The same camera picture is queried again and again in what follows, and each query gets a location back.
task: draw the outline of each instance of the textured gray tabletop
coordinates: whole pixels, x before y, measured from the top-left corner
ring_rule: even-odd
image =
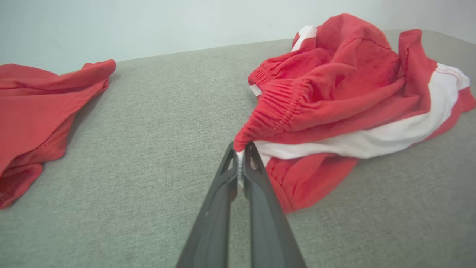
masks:
[[[397,31],[388,32],[397,44]],[[425,32],[429,57],[476,79],[476,45]],[[229,142],[256,105],[247,76],[290,40],[118,62],[66,155],[0,211],[0,267],[173,267]],[[361,161],[288,216],[309,267],[476,267],[476,112],[446,134]],[[249,267],[248,203],[230,267]]]

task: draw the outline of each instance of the wall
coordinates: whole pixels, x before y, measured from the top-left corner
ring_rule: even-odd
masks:
[[[472,0],[0,0],[0,64],[63,73],[110,58],[288,39],[343,12],[383,30],[476,43],[475,8]]]

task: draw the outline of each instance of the white background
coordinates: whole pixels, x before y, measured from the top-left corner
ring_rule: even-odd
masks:
[[[64,73],[85,62],[289,39],[344,12],[383,30],[476,43],[474,0],[0,0],[0,64]]]

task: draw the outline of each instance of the red cloth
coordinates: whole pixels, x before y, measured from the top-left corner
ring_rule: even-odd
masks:
[[[64,155],[76,112],[108,88],[115,68],[108,60],[56,75],[0,66],[0,208],[26,192],[41,174],[42,162]]]
[[[421,35],[420,30],[402,33],[395,53],[374,25],[348,14],[330,18],[298,50],[264,61],[249,76],[262,94],[235,137],[235,150],[258,140],[313,143],[428,113],[428,84],[437,63],[425,55]],[[451,128],[461,112],[475,106],[469,88],[460,90],[451,116],[426,139]],[[324,152],[273,157],[266,169],[285,212],[292,212],[323,198],[357,162]]]

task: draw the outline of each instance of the clothing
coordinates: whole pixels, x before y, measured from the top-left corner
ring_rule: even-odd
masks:
[[[401,33],[395,53],[374,25],[341,14],[249,76],[258,105],[234,147],[255,142],[286,212],[316,203],[359,158],[430,139],[476,106],[469,79],[427,58],[421,34]]]
[[[115,68],[108,60],[56,75],[0,66],[0,208],[26,192],[40,176],[42,162],[65,154],[76,112],[108,88]]]

